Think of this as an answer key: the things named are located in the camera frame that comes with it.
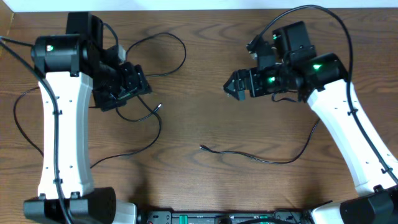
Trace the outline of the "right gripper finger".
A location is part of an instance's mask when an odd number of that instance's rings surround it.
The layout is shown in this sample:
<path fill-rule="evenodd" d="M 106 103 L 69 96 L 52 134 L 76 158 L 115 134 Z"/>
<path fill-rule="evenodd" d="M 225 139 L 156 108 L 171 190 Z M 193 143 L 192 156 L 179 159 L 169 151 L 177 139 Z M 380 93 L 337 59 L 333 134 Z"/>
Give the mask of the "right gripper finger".
<path fill-rule="evenodd" d="M 224 87 L 247 87 L 249 70 L 236 70 L 224 84 Z"/>
<path fill-rule="evenodd" d="M 244 86 L 235 86 L 234 83 L 230 83 L 228 85 L 224 85 L 223 90 L 238 101 L 243 101 L 246 99 L 246 89 Z"/>

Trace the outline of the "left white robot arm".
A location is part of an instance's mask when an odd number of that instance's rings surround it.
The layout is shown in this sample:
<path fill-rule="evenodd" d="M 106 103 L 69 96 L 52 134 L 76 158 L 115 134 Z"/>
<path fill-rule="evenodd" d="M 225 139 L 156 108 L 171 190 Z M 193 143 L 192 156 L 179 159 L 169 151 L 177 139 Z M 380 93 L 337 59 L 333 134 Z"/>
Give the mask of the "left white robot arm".
<path fill-rule="evenodd" d="M 103 47 L 105 23 L 89 12 L 68 14 L 66 33 L 37 38 L 34 70 L 44 107 L 44 162 L 37 196 L 24 215 L 39 223 L 140 223 L 137 206 L 97 188 L 88 152 L 88 112 L 102 111 L 150 93 L 141 66 L 120 45 Z"/>

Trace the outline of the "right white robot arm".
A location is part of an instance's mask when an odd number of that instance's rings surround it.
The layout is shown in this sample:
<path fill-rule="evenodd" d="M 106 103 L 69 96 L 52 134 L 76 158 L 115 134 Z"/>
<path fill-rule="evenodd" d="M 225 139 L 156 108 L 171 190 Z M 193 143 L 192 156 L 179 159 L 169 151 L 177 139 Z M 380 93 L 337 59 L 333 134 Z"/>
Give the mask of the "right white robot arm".
<path fill-rule="evenodd" d="M 312 223 L 396 223 L 397 159 L 366 116 L 333 54 L 317 55 L 303 22 L 276 29 L 251 53 L 254 68 L 237 70 L 224 91 L 238 100 L 296 91 L 322 120 L 349 168 L 358 198 L 327 203 L 309 213 Z"/>

